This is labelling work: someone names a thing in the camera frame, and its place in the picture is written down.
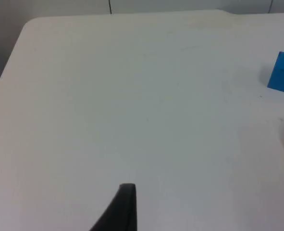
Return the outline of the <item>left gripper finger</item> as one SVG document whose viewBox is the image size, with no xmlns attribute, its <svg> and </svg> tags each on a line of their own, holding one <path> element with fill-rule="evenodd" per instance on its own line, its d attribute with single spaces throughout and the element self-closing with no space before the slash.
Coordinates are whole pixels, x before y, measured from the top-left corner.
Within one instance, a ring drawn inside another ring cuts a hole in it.
<svg viewBox="0 0 284 231">
<path fill-rule="evenodd" d="M 124 183 L 92 231 L 137 231 L 136 185 Z"/>
</svg>

